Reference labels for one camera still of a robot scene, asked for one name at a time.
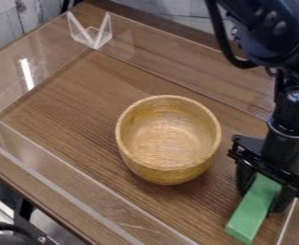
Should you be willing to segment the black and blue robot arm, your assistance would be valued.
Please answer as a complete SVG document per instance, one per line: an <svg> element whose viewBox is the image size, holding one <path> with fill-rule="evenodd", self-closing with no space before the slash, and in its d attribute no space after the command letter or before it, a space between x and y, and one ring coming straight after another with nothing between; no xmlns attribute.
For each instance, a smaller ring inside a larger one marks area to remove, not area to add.
<svg viewBox="0 0 299 245"><path fill-rule="evenodd" d="M299 198L299 0L204 2L224 58L240 69L263 67L275 79L267 135L234 135L228 156L242 193L257 176L281 186L269 208L281 212Z"/></svg>

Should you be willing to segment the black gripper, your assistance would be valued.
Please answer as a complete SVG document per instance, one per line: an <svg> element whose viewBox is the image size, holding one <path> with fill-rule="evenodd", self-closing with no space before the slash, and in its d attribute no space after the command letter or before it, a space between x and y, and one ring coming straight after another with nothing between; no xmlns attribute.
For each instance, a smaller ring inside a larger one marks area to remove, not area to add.
<svg viewBox="0 0 299 245"><path fill-rule="evenodd" d="M257 175L281 186L271 213L284 211L299 197L299 122L269 119L264 139L233 135L226 152L236 165L236 188L244 195Z"/></svg>

